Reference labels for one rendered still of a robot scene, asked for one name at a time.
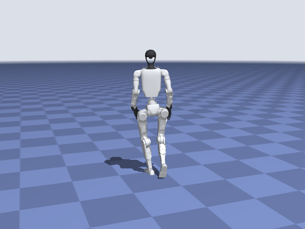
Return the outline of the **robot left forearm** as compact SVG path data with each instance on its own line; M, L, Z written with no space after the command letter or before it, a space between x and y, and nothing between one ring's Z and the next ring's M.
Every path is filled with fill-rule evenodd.
M131 100L131 107L134 107L134 109L137 107L137 99L138 99L138 96L137 95L133 95L133 90L132 90L132 100Z

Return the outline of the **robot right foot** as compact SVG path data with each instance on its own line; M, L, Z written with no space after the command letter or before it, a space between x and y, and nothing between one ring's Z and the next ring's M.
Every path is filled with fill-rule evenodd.
M166 171L167 171L167 165L162 164L161 170L160 170L160 173L159 173L159 177L166 177L166 175L167 175Z

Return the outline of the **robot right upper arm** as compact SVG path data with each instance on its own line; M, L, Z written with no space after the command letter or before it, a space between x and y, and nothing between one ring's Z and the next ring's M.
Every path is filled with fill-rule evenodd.
M171 88L171 80L170 80L169 73L165 69L160 69L160 70L161 70L161 75L164 77L163 80L164 80L164 83L165 83L165 86L166 86L165 93L166 94L172 94L173 91L172 91L172 88Z

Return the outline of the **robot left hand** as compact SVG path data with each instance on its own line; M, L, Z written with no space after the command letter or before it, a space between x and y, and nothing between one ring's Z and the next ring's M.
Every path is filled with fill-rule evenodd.
M131 107L131 109L134 111L134 115L137 119L137 113L138 113L139 110L137 109L137 107L135 109L134 109L134 107Z

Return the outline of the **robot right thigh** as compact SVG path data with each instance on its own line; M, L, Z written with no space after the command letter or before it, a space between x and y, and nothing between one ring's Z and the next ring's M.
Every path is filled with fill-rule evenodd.
M167 123L167 116L169 115L169 112L165 107L159 107L159 108L160 108L160 115L158 115L158 136L156 138L156 142L158 144L163 144L163 137Z

